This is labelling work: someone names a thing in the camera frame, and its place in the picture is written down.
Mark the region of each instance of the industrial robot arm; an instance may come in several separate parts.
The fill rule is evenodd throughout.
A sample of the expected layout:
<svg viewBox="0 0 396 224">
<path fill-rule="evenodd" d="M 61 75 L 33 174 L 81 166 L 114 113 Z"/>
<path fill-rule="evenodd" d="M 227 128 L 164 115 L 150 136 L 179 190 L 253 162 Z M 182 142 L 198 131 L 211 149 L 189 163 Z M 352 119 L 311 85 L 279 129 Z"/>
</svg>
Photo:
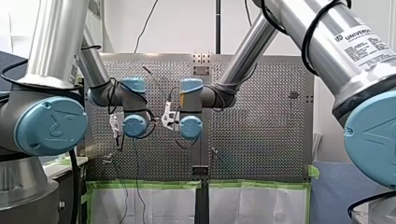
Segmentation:
<svg viewBox="0 0 396 224">
<path fill-rule="evenodd" d="M 141 137 L 146 133 L 149 123 L 154 121 L 153 114 L 147 109 L 144 79 L 127 77 L 112 82 L 97 49 L 92 46 L 91 34 L 85 28 L 79 68 L 90 87 L 89 101 L 98 106 L 122 106 L 124 115 L 112 117 L 114 124 L 119 126 L 112 125 L 113 131 L 133 138 Z"/>
<path fill-rule="evenodd" d="M 153 120 L 141 78 L 111 81 L 87 29 L 89 0 L 41 0 L 26 75 L 0 102 L 0 155 L 59 155 L 84 136 L 88 120 L 75 87 L 78 67 L 90 101 L 122 106 L 123 133 L 142 136 Z"/>
<path fill-rule="evenodd" d="M 182 80 L 180 133 L 201 134 L 202 108 L 233 106 L 235 95 L 274 39 L 288 34 L 303 61 L 335 97 L 333 115 L 345 128 L 346 151 L 370 178 L 391 189 L 396 179 L 396 54 L 341 0 L 254 0 L 265 2 L 221 79 L 204 86 Z"/>
</svg>

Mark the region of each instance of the pegboard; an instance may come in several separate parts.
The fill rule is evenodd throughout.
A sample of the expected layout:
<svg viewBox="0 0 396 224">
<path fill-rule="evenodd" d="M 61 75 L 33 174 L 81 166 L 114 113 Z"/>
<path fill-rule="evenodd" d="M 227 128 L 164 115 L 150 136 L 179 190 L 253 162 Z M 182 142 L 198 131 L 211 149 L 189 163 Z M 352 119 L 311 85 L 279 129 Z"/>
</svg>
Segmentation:
<svg viewBox="0 0 396 224">
<path fill-rule="evenodd" d="M 202 78 L 217 80 L 230 59 L 213 55 L 210 74 Z M 191 54 L 104 54 L 103 60 L 116 79 L 146 80 L 148 108 L 158 117 L 163 114 L 169 91 L 179 86 L 182 78 L 197 77 Z M 204 119 L 209 145 L 204 150 L 209 151 L 211 178 L 304 181 L 311 160 L 313 76 L 305 72 L 297 57 L 264 57 L 255 73 L 238 93 L 235 107 L 210 112 Z M 296 99 L 290 99 L 293 92 L 293 96 L 298 94 Z M 173 100 L 176 110 L 177 90 Z M 89 179 L 191 180 L 191 152 L 179 147 L 175 139 L 183 146 L 190 142 L 159 124 L 147 139 L 133 144 L 125 138 L 124 150 L 119 153 L 107 108 L 86 105 L 90 117 L 86 137 Z M 113 154 L 113 164 L 103 163 L 109 154 Z"/>
<path fill-rule="evenodd" d="M 213 56 L 213 81 L 230 60 Z M 313 83 L 297 57 L 262 58 L 235 106 L 212 112 L 211 178 L 304 181 L 312 154 Z"/>
</svg>

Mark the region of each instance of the metal frame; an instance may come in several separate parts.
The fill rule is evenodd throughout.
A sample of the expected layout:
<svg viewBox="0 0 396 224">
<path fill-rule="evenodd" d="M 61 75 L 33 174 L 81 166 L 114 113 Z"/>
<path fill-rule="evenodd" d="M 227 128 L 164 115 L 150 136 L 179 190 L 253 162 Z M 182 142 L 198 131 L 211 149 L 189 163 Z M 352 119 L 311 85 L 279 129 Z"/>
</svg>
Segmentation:
<svg viewBox="0 0 396 224">
<path fill-rule="evenodd" d="M 231 55 L 213 55 L 211 58 L 212 63 L 224 63 L 227 64 L 228 61 L 230 61 L 232 58 Z M 308 165 L 312 164 L 312 139 L 313 139 L 313 102 L 314 102 L 314 76 L 310 74 L 308 71 L 305 70 L 304 65 L 302 64 L 302 61 L 300 57 L 295 57 L 295 56 L 269 56 L 269 57 L 261 57 L 259 60 L 259 66 L 260 65 L 271 65 L 271 64 L 282 64 L 282 65 L 291 65 L 294 67 L 298 67 L 300 70 L 299 72 L 296 72 L 296 76 L 301 75 L 304 73 L 304 149 L 303 149 L 303 163 L 304 163 L 304 169 L 303 173 L 298 176 L 298 177 L 287 177 L 287 176 L 267 176 L 267 177 L 262 177 L 259 175 L 229 175 L 226 177 L 221 177 L 218 175 L 212 175 L 211 178 L 215 179 L 252 179 L 252 180 L 272 180 L 272 181 L 280 181 L 280 182 L 309 182 L 309 176 L 308 176 Z M 256 74 L 253 76 L 253 78 L 245 83 L 245 85 L 242 85 L 243 88 L 251 88 L 249 85 L 249 82 L 254 82 L 254 78 L 257 78 L 259 75 L 263 74 L 257 74 L 258 71 L 256 71 Z M 213 82 L 216 81 L 218 77 L 213 77 Z M 241 103 L 241 99 L 237 98 L 236 99 L 236 105 Z"/>
<path fill-rule="evenodd" d="M 163 72 L 163 74 L 156 74 L 157 71 L 153 71 L 157 78 L 161 78 L 163 80 L 165 79 L 169 79 L 170 77 L 163 77 L 163 75 L 166 76 L 172 76 L 172 74 L 178 73 L 180 71 L 180 67 L 173 67 L 173 66 L 178 66 L 178 63 L 183 63 L 183 66 L 181 68 L 181 71 L 184 77 L 197 77 L 194 75 L 193 73 L 193 67 L 195 65 L 199 65 L 199 62 L 197 61 L 198 55 L 200 55 L 201 57 L 203 56 L 202 54 L 196 54 L 196 55 L 191 55 L 191 54 L 103 54 L 102 55 L 102 59 L 106 64 L 108 73 L 113 76 L 114 74 L 112 74 L 114 71 L 121 71 L 120 67 L 123 67 L 124 70 L 122 70 L 123 75 L 126 76 L 135 76 L 135 75 L 139 75 L 139 76 L 144 76 L 147 77 L 147 73 L 143 70 L 143 69 L 138 69 L 138 66 L 142 65 L 142 64 L 147 64 L 148 67 L 150 67 L 150 64 L 153 64 L 152 66 L 155 65 L 155 63 L 162 63 L 162 64 L 166 64 L 165 71 Z M 230 59 L 231 56 L 223 56 L 223 55 L 206 55 L 210 56 L 210 64 L 208 64 L 208 66 L 211 67 L 210 71 L 213 71 L 213 67 L 212 65 L 214 63 L 218 63 L 218 62 L 223 62 L 224 64 L 226 64 Z M 304 169 L 302 169 L 302 174 L 299 174 L 298 176 L 295 177 L 290 177 L 290 176 L 262 176 L 262 175 L 228 175 L 225 176 L 223 178 L 225 179 L 233 179 L 233 178 L 245 178 L 245 179 L 257 179 L 257 180 L 275 180 L 275 181 L 284 181 L 284 182 L 306 182 L 309 181 L 309 177 L 308 177 L 308 170 L 307 167 L 309 164 L 311 164 L 312 161 L 312 123 L 313 123 L 313 89 L 314 89 L 314 77 L 310 74 L 308 74 L 307 72 L 305 72 L 304 70 L 304 66 L 301 64 L 301 61 L 298 57 L 264 57 L 261 58 L 260 60 L 260 64 L 264 63 L 264 65 L 268 65 L 268 64 L 275 64 L 275 66 L 277 65 L 291 65 L 291 68 L 298 68 L 298 71 L 296 71 L 296 76 L 301 76 L 301 75 L 305 75 L 304 78 L 304 86 L 305 86 L 305 90 L 304 90 L 304 96 L 302 97 L 308 97 L 306 99 L 307 102 L 305 102 L 304 104 L 304 124 L 300 123 L 301 125 L 304 125 L 304 149 L 303 149 L 303 155 L 300 155 L 301 157 L 303 157 L 303 163 L 304 163 Z M 259 71 L 258 73 L 261 74 L 262 76 L 269 76 L 264 75 L 262 73 L 263 71 Z M 209 74 L 209 76 L 206 75 L 201 75 L 199 76 L 200 78 L 202 78 L 206 84 L 210 83 L 211 79 L 212 79 L 212 74 Z M 175 81 L 174 78 L 172 79 L 172 83 L 171 85 L 178 85 L 178 81 Z M 161 97 L 161 91 L 158 91 L 156 84 L 154 84 L 153 80 L 151 78 L 147 78 L 147 82 L 148 82 L 148 95 L 150 95 L 151 93 L 155 93 L 158 94 L 157 97 L 154 99 L 150 99 L 151 102 L 149 102 L 150 104 L 160 104 L 160 108 L 155 108 L 154 112 L 156 113 L 156 115 L 161 115 L 160 113 L 163 112 L 163 107 L 164 107 L 164 100 Z M 166 85 L 168 84 L 161 84 L 162 87 L 165 87 L 166 89 L 169 89 L 168 87 L 166 87 Z M 90 104 L 87 104 L 87 111 L 89 113 L 92 113 L 92 111 L 94 113 L 103 113 L 105 112 L 106 109 L 98 109 L 98 108 L 93 108 Z M 204 113 L 203 113 L 203 121 L 205 124 L 210 124 L 212 122 L 212 117 L 213 117 L 213 113 L 214 112 L 210 112 L 209 109 L 205 109 Z M 90 118 L 90 126 L 92 127 L 94 120 L 92 120 L 94 118 L 94 116 L 89 116 Z M 107 130 L 100 130 L 99 131 L 100 134 L 102 136 L 110 136 L 111 135 L 111 130 L 108 127 Z M 178 166 L 184 166 L 184 164 L 190 164 L 191 166 L 193 165 L 197 165 L 197 166 L 207 166 L 209 165 L 210 161 L 212 161 L 213 159 L 213 155 L 212 155 L 212 151 L 211 148 L 208 148 L 210 146 L 210 141 L 211 139 L 209 139 L 209 135 L 210 135 L 210 128 L 209 125 L 205 125 L 205 130 L 204 130 L 204 134 L 201 138 L 201 140 L 199 140 L 191 149 L 191 153 L 190 156 L 186 155 L 182 156 L 182 157 L 178 157 L 177 155 L 175 155 L 175 160 L 179 160 L 179 161 L 183 161 L 184 163 L 179 164 Z M 92 171 L 94 171 L 94 169 L 97 169 L 99 166 L 102 166 L 102 161 L 101 158 L 98 157 L 97 155 L 95 155 L 95 153 L 102 153 L 102 152 L 98 152 L 95 150 L 95 145 L 93 142 L 93 138 L 92 138 L 93 132 L 92 129 L 89 129 L 89 133 L 87 134 L 86 137 L 86 145 L 87 145 L 87 152 L 86 155 L 88 155 L 92 161 L 91 164 L 96 164 L 93 167 L 91 166 L 91 169 L 93 168 Z M 148 150 L 148 148 L 142 148 L 142 151 L 144 153 L 145 150 Z M 113 152 L 116 153 L 116 150 L 114 149 L 110 149 L 109 148 L 109 152 Z M 168 151 L 166 151 L 166 156 L 168 158 L 172 158 L 172 148 L 169 148 Z M 124 149 L 124 152 L 122 154 L 114 154 L 114 159 L 115 161 L 119 161 L 121 163 L 119 163 L 119 165 L 121 165 L 121 167 L 125 168 L 126 171 L 124 174 L 122 174 L 122 178 L 135 178 L 134 173 L 131 173 L 134 170 L 134 152 L 133 149 L 130 146 L 130 140 L 128 140 L 127 143 L 127 147 Z M 147 159 L 143 159 L 140 158 L 141 162 L 140 163 L 145 163 L 146 161 L 151 161 L 151 162 L 155 162 L 155 158 L 147 158 Z M 106 167 L 100 167 L 101 172 L 104 172 L 104 175 L 101 178 L 108 178 L 108 179 L 112 179 L 115 178 L 115 172 L 112 172 L 112 168 L 107 169 Z M 148 170 L 148 167 L 143 167 L 142 168 L 143 174 Z M 155 168 L 154 171 L 159 171 L 161 170 L 160 168 Z M 173 172 L 173 168 L 172 167 L 167 167 L 164 166 L 163 170 L 165 170 L 165 172 L 167 173 L 171 173 Z M 147 176 L 147 175 L 141 175 L 140 177 L 143 177 L 144 179 L 147 180 L 159 180 L 159 181 L 169 181 L 169 180 L 192 180 L 192 179 L 207 179 L 205 176 L 193 176 L 191 173 L 191 168 L 187 167 L 187 168 L 182 168 L 182 170 L 184 170 L 185 172 L 188 172 L 188 174 L 184 174 L 184 175 L 175 175 L 175 176 Z M 97 178 L 97 171 L 96 175 L 91 175 L 89 176 L 90 179 L 95 179 Z M 218 176 L 212 175 L 211 178 L 218 178 Z"/>
</svg>

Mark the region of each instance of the wire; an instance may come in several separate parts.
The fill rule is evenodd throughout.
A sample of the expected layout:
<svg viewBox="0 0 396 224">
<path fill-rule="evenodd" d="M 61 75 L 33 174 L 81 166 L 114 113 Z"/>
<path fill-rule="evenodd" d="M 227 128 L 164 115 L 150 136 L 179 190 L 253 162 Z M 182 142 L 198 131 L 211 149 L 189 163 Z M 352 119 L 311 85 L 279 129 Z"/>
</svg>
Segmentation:
<svg viewBox="0 0 396 224">
<path fill-rule="evenodd" d="M 261 0 L 262 2 L 262 14 L 264 15 L 265 19 L 268 20 L 268 22 L 273 25 L 279 32 L 283 33 L 284 35 L 287 35 L 288 33 L 286 32 L 285 28 L 279 24 L 279 22 L 276 20 L 274 15 L 271 13 L 271 11 L 268 10 L 267 6 L 265 5 L 265 1 Z M 352 1 L 351 0 L 346 0 L 347 7 L 352 8 Z M 302 53 L 302 59 L 303 59 L 303 64 L 306 67 L 306 69 L 314 74 L 318 75 L 317 71 L 313 68 L 311 63 L 309 62 L 309 47 L 311 44 L 311 39 L 314 35 L 315 30 L 318 27 L 318 24 L 320 23 L 321 19 L 323 16 L 333 7 L 336 7 L 338 5 L 344 4 L 341 0 L 332 0 L 330 4 L 327 6 L 323 7 L 318 13 L 317 16 L 312 20 L 311 24 L 309 25 L 308 29 L 306 30 L 304 39 L 303 39 L 303 44 L 301 47 L 301 53 Z"/>
<path fill-rule="evenodd" d="M 377 194 L 377 195 L 369 197 L 369 198 L 365 198 L 365 199 L 363 199 L 361 201 L 358 201 L 358 202 L 353 203 L 352 205 L 350 205 L 348 207 L 348 209 L 347 209 L 347 214 L 349 215 L 350 218 L 352 218 L 352 211 L 356 207 L 358 207 L 358 206 L 360 206 L 360 205 L 362 205 L 364 203 L 370 203 L 372 201 L 376 201 L 376 200 L 379 200 L 379 199 L 387 199 L 387 198 L 391 198 L 391 197 L 395 197 L 395 196 L 396 196 L 396 191 L 390 191 L 390 192 L 386 192 L 386 193 L 382 193 L 382 194 Z"/>
<path fill-rule="evenodd" d="M 348 3 L 348 7 L 352 8 L 352 2 L 350 0 L 347 1 Z M 314 35 L 315 30 L 318 27 L 319 22 L 321 21 L 321 19 L 323 18 L 323 16 L 333 7 L 336 7 L 338 5 L 343 5 L 344 3 L 341 2 L 340 0 L 333 0 L 332 2 L 330 2 L 330 4 L 328 4 L 327 6 L 323 7 L 317 14 L 317 16 L 312 20 L 311 24 L 309 25 L 308 29 L 306 30 L 305 36 L 304 36 L 304 40 L 303 40 L 303 44 L 301 47 L 301 53 L 302 53 L 302 59 L 303 59 L 303 64 L 305 65 L 306 69 L 314 74 L 314 75 L 318 75 L 317 71 L 314 69 L 314 67 L 311 65 L 311 63 L 309 62 L 309 47 L 311 45 L 311 39 Z"/>
<path fill-rule="evenodd" d="M 146 134 L 146 135 L 144 135 L 142 137 L 136 137 L 136 139 L 145 139 L 145 138 L 149 137 L 152 133 L 154 133 L 154 130 L 155 130 L 156 127 L 157 127 L 157 124 L 154 123 L 151 131 L 149 131 L 148 134 Z"/>
<path fill-rule="evenodd" d="M 139 154 L 137 151 L 137 147 L 136 144 L 134 143 L 134 139 L 132 139 L 132 146 L 134 147 L 134 153 L 136 155 L 136 189 L 137 189 L 137 196 L 140 199 L 140 202 L 143 204 L 143 224 L 146 224 L 146 218 L 145 218 L 145 214 L 146 214 L 146 204 L 145 201 L 142 198 L 142 195 L 140 195 L 140 189 L 139 189 L 139 177 L 140 177 L 140 163 L 139 163 Z"/>
<path fill-rule="evenodd" d="M 92 46 L 88 46 L 88 47 L 82 47 L 81 50 L 86 50 L 86 49 L 101 49 L 102 46 L 100 45 L 92 45 Z"/>
<path fill-rule="evenodd" d="M 113 85 L 107 90 L 107 100 L 108 100 L 108 105 L 107 105 L 107 113 L 109 115 L 114 114 L 114 112 L 117 109 L 116 105 L 113 105 L 113 98 L 116 92 L 116 88 L 118 85 L 121 85 L 123 88 L 125 88 L 127 91 L 131 92 L 132 94 L 138 96 L 142 101 L 145 102 L 145 104 L 148 103 L 148 100 L 140 95 L 138 92 L 132 90 L 131 88 L 129 88 L 127 85 L 123 84 L 122 82 L 117 81 L 114 77 L 111 77 L 110 80 L 114 81 Z"/>
<path fill-rule="evenodd" d="M 107 90 L 107 101 L 108 101 L 108 105 L 107 105 L 107 114 L 108 115 L 112 115 L 112 114 L 114 114 L 114 112 L 116 112 L 116 109 L 117 109 L 117 106 L 115 105 L 113 105 L 113 97 L 114 97 L 114 94 L 116 93 L 116 86 L 117 86 L 117 83 L 118 83 L 118 81 L 114 78 L 114 77 L 111 77 L 110 78 L 110 81 L 111 80 L 114 80 L 114 83 L 113 83 L 113 85 L 110 87 L 110 88 L 108 88 L 108 90 Z"/>
<path fill-rule="evenodd" d="M 180 89 L 180 87 L 174 87 L 174 88 L 172 88 L 172 90 L 169 91 L 169 94 L 168 94 L 168 101 L 169 102 L 172 102 L 172 93 L 173 93 L 173 91 L 175 89 Z"/>
<path fill-rule="evenodd" d="M 125 199 L 124 199 L 125 210 L 124 210 L 124 214 L 123 214 L 123 216 L 122 216 L 122 218 L 120 220 L 120 224 L 121 224 L 124 221 L 124 219 L 126 218 L 126 215 L 128 213 L 129 191 L 128 191 L 128 188 L 126 187 L 125 180 L 120 177 L 120 167 L 114 161 L 110 161 L 110 162 L 114 165 L 114 169 L 116 170 L 116 174 L 117 174 L 117 179 L 121 182 L 121 184 L 123 185 L 123 188 L 125 190 Z"/>
<path fill-rule="evenodd" d="M 146 66 L 142 66 L 142 68 L 148 72 L 148 75 L 154 80 L 155 85 L 158 87 L 158 89 L 160 89 L 161 93 L 163 94 L 163 98 L 166 100 L 166 94 L 163 91 L 163 88 L 161 88 L 160 83 L 157 81 L 157 79 L 154 77 L 154 75 L 152 74 L 152 72 L 146 67 Z"/>
<path fill-rule="evenodd" d="M 146 31 L 146 28 L 147 28 L 148 23 L 149 23 L 149 19 L 151 18 L 152 12 L 154 11 L 155 7 L 157 6 L 157 3 L 158 3 L 158 0 L 156 0 L 154 2 L 154 5 L 152 6 L 151 11 L 148 14 L 148 18 L 146 19 L 145 26 L 143 27 L 142 33 L 140 33 L 139 37 L 137 38 L 136 47 L 134 48 L 134 53 L 137 53 L 137 48 L 139 48 L 140 38 L 142 37 L 142 35 Z"/>
<path fill-rule="evenodd" d="M 216 84 L 219 86 L 225 86 L 225 87 L 242 85 L 244 82 L 248 81 L 251 77 L 253 77 L 254 73 L 256 72 L 256 69 L 257 69 L 257 64 L 254 65 L 253 70 L 250 72 L 250 74 L 247 77 L 245 77 L 244 79 L 242 79 L 236 83 L 229 83 L 229 84 L 216 83 Z"/>
<path fill-rule="evenodd" d="M 76 224 L 78 219 L 78 204 L 79 204 L 78 164 L 74 149 L 69 151 L 69 155 L 70 155 L 70 161 L 72 163 L 72 173 L 73 173 L 73 206 L 72 206 L 72 216 L 70 223 Z"/>
<path fill-rule="evenodd" d="M 285 28 L 279 24 L 279 22 L 275 19 L 274 15 L 271 11 L 268 10 L 267 6 L 265 5 L 265 1 L 262 1 L 262 14 L 267 21 L 273 25 L 280 33 L 287 35 Z"/>
<path fill-rule="evenodd" d="M 248 11 L 248 0 L 245 0 L 245 9 L 247 10 L 247 20 L 248 20 L 248 24 L 251 26 L 250 12 Z"/>
<path fill-rule="evenodd" d="M 215 112 L 218 112 L 218 113 L 219 113 L 219 112 L 222 112 L 222 111 L 224 110 L 224 108 L 225 108 L 225 99 L 224 99 L 224 97 L 220 94 L 220 92 L 218 91 L 218 89 L 216 89 L 216 88 L 214 88 L 214 87 L 212 87 L 212 86 L 207 86 L 207 85 L 205 85 L 205 87 L 207 87 L 207 88 L 209 88 L 210 90 L 212 90 L 212 91 L 215 93 L 216 97 L 219 97 L 220 100 L 221 100 L 221 105 L 222 105 L 221 109 L 220 109 L 220 110 L 217 110 L 217 109 L 215 109 L 215 108 L 212 108 L 212 110 L 215 111 Z"/>
</svg>

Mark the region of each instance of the white wall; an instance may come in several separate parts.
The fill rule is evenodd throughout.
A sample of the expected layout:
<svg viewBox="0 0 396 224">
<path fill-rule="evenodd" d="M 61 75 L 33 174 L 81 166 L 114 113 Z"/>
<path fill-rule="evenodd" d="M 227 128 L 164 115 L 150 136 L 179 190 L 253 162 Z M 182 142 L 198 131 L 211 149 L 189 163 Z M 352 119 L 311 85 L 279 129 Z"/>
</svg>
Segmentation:
<svg viewBox="0 0 396 224">
<path fill-rule="evenodd" d="M 28 58 L 40 0 L 0 0 L 0 50 Z M 102 45 L 102 22 L 87 15 L 96 44 Z"/>
<path fill-rule="evenodd" d="M 105 0 L 105 51 L 134 52 L 154 0 Z M 396 43 L 394 0 L 355 0 L 353 10 L 386 42 Z M 251 18 L 260 12 L 248 0 Z M 222 1 L 221 52 L 234 54 L 248 31 L 244 0 Z M 215 51 L 215 0 L 159 1 L 138 52 L 213 52 Z M 294 55 L 300 51 L 284 35 L 278 35 L 266 55 Z M 323 135 L 318 149 L 321 161 L 349 162 L 344 149 L 343 130 L 332 116 L 333 97 L 316 78 L 314 132 Z"/>
</svg>

